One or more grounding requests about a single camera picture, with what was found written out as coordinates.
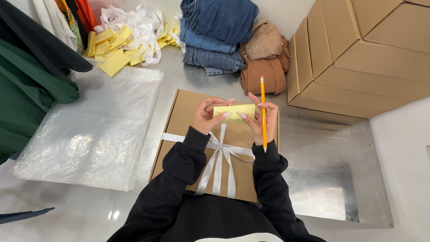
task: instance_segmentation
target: ribbon bow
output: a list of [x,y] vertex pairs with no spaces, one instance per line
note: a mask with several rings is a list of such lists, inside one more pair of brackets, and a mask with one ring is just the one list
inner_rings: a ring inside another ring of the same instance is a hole
[[[230,166],[230,169],[228,171],[228,190],[227,190],[227,197],[230,199],[235,199],[236,197],[236,182],[234,180],[234,173],[233,173],[233,166],[231,164],[231,157],[230,154],[236,156],[237,158],[246,161],[246,162],[252,162],[255,159],[254,154],[252,153],[251,149],[238,147],[238,146],[231,146],[223,144],[224,142],[224,134],[225,129],[227,125],[222,124],[221,125],[221,135],[220,135],[220,141],[215,137],[215,135],[210,132],[211,138],[208,144],[206,145],[206,148],[214,149],[215,152],[212,155],[212,157],[209,159],[209,162],[203,171],[202,179],[200,179],[199,185],[197,186],[197,190],[195,195],[202,195],[206,187],[208,186],[209,177],[212,173],[212,169],[215,165],[215,173],[214,173],[214,183],[212,186],[212,194],[219,196],[221,191],[221,170],[222,170],[222,156],[224,155],[225,159],[228,162],[228,165]],[[171,133],[163,133],[162,140],[168,140],[173,142],[182,142],[184,141],[185,137],[180,135],[175,135]],[[252,160],[244,160],[237,156],[237,154],[241,155],[247,155],[251,156]]]

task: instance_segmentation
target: metal countertop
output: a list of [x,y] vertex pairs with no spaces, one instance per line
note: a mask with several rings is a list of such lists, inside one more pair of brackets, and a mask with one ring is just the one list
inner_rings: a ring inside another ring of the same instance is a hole
[[[208,77],[203,67],[184,64],[177,47],[162,50],[166,74],[139,166],[134,192],[146,185],[176,89],[239,102],[240,72]],[[266,94],[280,110],[280,153],[289,161],[283,177],[296,214],[393,226],[369,120],[287,105],[287,92]]]

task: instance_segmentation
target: yellow pencil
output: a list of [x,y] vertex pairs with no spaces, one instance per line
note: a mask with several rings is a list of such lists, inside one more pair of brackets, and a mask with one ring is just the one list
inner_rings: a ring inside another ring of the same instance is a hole
[[[261,102],[265,102],[263,76],[260,76],[260,87],[261,87]],[[266,108],[261,109],[261,115],[263,119],[263,149],[264,149],[264,152],[266,153],[266,150],[267,150]]]

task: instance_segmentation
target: beige fabric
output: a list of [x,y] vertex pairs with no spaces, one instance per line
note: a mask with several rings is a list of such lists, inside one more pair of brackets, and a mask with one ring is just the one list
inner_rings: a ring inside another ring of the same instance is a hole
[[240,44],[240,54],[245,63],[260,59],[274,59],[281,55],[284,44],[281,34],[273,24],[261,20],[252,28],[252,37]]

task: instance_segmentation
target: fingernail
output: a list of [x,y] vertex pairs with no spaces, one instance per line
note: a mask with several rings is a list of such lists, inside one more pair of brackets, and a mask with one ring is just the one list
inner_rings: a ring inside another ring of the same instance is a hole
[[225,113],[223,113],[223,114],[222,114],[222,117],[223,117],[223,118],[226,118],[226,117],[227,117],[228,115],[230,115],[230,114],[231,114],[231,112],[225,112]]
[[240,115],[240,117],[242,118],[242,119],[245,119],[246,118],[246,115],[244,114],[244,113],[242,113],[242,112],[238,112],[239,113],[239,115]]

